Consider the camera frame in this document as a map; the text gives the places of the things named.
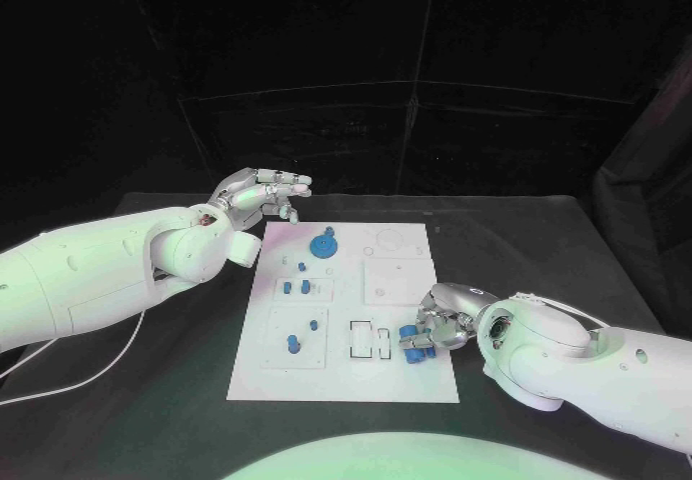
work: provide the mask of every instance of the white board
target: white board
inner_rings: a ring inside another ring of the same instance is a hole
[[[318,259],[309,241],[327,226],[338,249]],[[227,400],[458,403],[449,353],[409,365],[397,346],[399,327],[415,322],[433,283],[422,224],[268,222]],[[353,333],[351,322],[370,322],[371,338],[363,337],[363,323]],[[380,355],[384,329],[389,359]],[[298,339],[296,354],[288,352],[288,335]],[[358,355],[371,345],[369,358],[351,356],[353,341]]]

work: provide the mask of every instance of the gray table surface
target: gray table surface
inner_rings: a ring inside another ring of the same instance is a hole
[[[115,213],[206,198],[132,193]],[[423,223],[438,281],[497,296],[533,292],[612,325],[661,332],[570,197],[325,195],[294,205],[304,221]],[[263,222],[250,233],[262,236]],[[376,431],[500,442],[611,478],[690,478],[681,454],[614,432],[566,403],[546,413],[516,402],[482,375],[474,344],[451,355],[458,404],[226,401],[252,278],[253,269],[227,264],[147,312],[129,351],[92,384],[0,408],[1,478],[214,479],[291,446]],[[1,397],[87,378],[134,325],[135,317],[60,339],[10,375]]]

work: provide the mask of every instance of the robotic hand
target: robotic hand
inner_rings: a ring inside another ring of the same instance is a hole
[[[295,224],[288,197],[311,179],[245,168],[206,204],[171,207],[41,233],[0,254],[0,352],[96,330],[208,281],[226,259],[250,267],[246,230],[262,214]]]
[[[554,411],[566,400],[606,427],[692,453],[692,342],[609,327],[531,294],[498,300],[452,283],[432,286],[415,329],[399,341],[406,350],[455,349],[475,337],[482,372],[529,407]]]

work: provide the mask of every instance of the small blue part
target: small blue part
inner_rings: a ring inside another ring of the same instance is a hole
[[[415,325],[405,325],[399,328],[399,337],[409,337],[418,334],[418,330],[415,329]],[[425,360],[425,352],[422,348],[406,348],[403,350],[403,354],[406,355],[406,362],[407,363],[420,363]]]
[[[435,347],[423,348],[423,350],[425,350],[425,356],[426,356],[428,358],[435,358],[435,357],[436,357]]]
[[[327,227],[324,234],[312,238],[309,242],[309,253],[317,258],[328,258],[334,255],[338,244],[334,238],[334,229]]]
[[[288,335],[288,351],[291,353],[298,353],[299,352],[299,343],[298,343],[298,338],[295,335]]]

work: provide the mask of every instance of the white cable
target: white cable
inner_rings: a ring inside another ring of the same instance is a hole
[[[7,376],[54,342],[56,338],[53,338],[20,362],[14,364],[1,374],[0,378]]]
[[[547,305],[552,305],[553,307],[557,307],[560,310],[565,312],[573,313],[575,315],[582,316],[583,318],[588,318],[593,323],[596,323],[601,327],[606,328],[609,325],[598,320],[595,317],[583,313],[580,310],[576,310],[573,307],[569,305],[565,305],[563,303],[557,302],[556,300],[550,300],[549,298],[544,297],[533,297],[536,300],[540,300],[544,302]]]
[[[109,370],[109,368],[118,362],[119,357],[122,357],[122,355],[125,354],[126,349],[129,348],[129,345],[132,343],[134,337],[136,336],[136,332],[139,331],[141,321],[144,320],[144,312],[145,312],[145,310],[141,312],[139,321],[136,322],[136,327],[134,327],[132,336],[129,337],[125,348],[122,348],[122,351],[119,352],[118,356],[112,359],[112,362],[108,364],[108,366],[87,380],[77,383],[76,385],[70,385],[69,387],[59,388],[57,390],[51,390],[51,391],[43,392],[43,393],[35,393],[33,395],[27,395],[25,397],[17,397],[17,398],[10,398],[8,400],[2,400],[0,402],[0,406],[7,405],[8,403],[14,403],[14,402],[23,402],[24,400],[31,400],[33,398],[47,397],[48,395],[54,395],[56,393],[67,392],[69,390],[73,390],[74,388],[83,387],[83,385],[86,385],[92,380],[95,380]]]

